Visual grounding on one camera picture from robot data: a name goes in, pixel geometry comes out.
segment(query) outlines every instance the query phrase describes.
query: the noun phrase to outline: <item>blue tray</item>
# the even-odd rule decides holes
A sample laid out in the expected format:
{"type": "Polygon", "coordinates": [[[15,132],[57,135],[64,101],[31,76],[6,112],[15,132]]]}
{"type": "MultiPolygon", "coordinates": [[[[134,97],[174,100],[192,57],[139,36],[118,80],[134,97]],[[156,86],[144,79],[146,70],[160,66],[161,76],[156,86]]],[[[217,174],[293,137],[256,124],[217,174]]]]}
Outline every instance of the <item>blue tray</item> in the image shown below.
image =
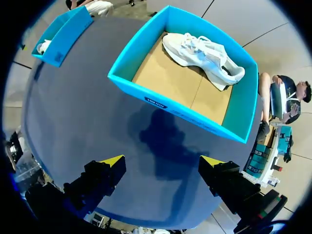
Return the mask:
{"type": "Polygon", "coordinates": [[[221,137],[246,143],[254,120],[258,90],[258,68],[252,57],[226,33],[181,9],[167,6],[151,18],[123,49],[108,74],[121,90],[136,98],[164,109],[221,137]],[[132,83],[137,70],[160,35],[190,33],[206,36],[223,44],[229,57],[245,68],[245,76],[233,86],[229,105],[222,125],[163,95],[132,83]]]}
{"type": "Polygon", "coordinates": [[[37,42],[32,51],[32,56],[60,67],[70,48],[92,22],[93,19],[85,6],[75,8],[58,16],[37,42]],[[51,40],[51,43],[44,54],[40,55],[37,51],[37,46],[43,43],[45,39],[51,40]]]}

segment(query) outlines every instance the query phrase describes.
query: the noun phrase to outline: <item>cardboard box bottom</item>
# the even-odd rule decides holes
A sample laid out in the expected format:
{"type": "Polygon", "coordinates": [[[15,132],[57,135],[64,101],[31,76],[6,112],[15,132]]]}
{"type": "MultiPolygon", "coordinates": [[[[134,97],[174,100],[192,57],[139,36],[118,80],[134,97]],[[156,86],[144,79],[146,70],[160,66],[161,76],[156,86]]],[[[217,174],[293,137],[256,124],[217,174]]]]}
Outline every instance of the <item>cardboard box bottom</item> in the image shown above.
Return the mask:
{"type": "Polygon", "coordinates": [[[196,66],[182,67],[162,46],[164,32],[138,69],[132,82],[170,98],[222,125],[232,86],[219,91],[196,66]]]}

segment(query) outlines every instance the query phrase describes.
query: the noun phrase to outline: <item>shoe box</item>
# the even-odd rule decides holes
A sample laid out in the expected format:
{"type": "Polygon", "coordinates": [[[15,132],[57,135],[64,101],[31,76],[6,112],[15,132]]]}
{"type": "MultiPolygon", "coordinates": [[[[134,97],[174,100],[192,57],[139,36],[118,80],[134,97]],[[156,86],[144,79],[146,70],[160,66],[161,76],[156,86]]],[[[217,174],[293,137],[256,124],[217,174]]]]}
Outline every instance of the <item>shoe box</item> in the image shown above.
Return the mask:
{"type": "Polygon", "coordinates": [[[252,158],[246,167],[246,172],[255,178],[260,178],[268,161],[271,150],[268,146],[257,144],[252,152],[252,158]]]}
{"type": "Polygon", "coordinates": [[[279,141],[278,141],[278,153],[283,155],[287,152],[288,144],[289,144],[289,138],[292,134],[292,128],[290,126],[282,126],[281,127],[281,133],[279,135],[279,141]]]}
{"type": "Polygon", "coordinates": [[[218,136],[248,140],[258,95],[257,64],[231,37],[198,16],[165,7],[133,36],[108,77],[125,93],[218,136]],[[219,91],[199,67],[182,67],[170,58],[161,41],[166,33],[190,33],[223,44],[245,76],[219,91]]]}
{"type": "Polygon", "coordinates": [[[31,53],[32,56],[60,67],[75,41],[92,22],[93,19],[85,6],[77,7],[56,17],[36,43],[31,53]],[[37,51],[37,46],[45,39],[50,40],[51,43],[41,55],[37,51]]]}

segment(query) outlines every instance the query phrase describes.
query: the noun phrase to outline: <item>white cloth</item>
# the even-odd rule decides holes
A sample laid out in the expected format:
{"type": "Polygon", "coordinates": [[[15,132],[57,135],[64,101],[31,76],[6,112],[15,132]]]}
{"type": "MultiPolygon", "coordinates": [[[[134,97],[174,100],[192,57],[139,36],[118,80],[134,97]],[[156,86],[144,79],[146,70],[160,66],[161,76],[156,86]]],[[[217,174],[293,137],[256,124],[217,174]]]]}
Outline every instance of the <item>white cloth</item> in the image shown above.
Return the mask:
{"type": "Polygon", "coordinates": [[[85,5],[90,15],[107,16],[113,13],[113,4],[109,1],[94,0],[85,5]]]}

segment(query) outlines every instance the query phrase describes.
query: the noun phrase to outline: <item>person's legs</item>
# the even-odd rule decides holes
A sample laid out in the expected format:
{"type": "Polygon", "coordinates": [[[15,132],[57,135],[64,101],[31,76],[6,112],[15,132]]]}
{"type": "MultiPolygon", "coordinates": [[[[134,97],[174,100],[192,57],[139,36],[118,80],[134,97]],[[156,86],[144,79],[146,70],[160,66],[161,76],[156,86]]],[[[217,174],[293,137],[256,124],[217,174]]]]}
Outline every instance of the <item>person's legs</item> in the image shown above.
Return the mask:
{"type": "Polygon", "coordinates": [[[259,94],[262,97],[262,113],[263,119],[262,121],[267,122],[269,124],[270,117],[270,87],[271,87],[271,77],[268,73],[261,73],[259,77],[259,94]]]}
{"type": "Polygon", "coordinates": [[[270,87],[271,87],[271,77],[268,73],[262,73],[259,77],[259,94],[262,98],[262,113],[257,140],[265,138],[265,136],[270,132],[269,128],[269,118],[270,118],[270,87]]]}
{"type": "Polygon", "coordinates": [[[113,12],[113,4],[108,1],[95,0],[86,4],[90,15],[106,16],[113,12]]]}

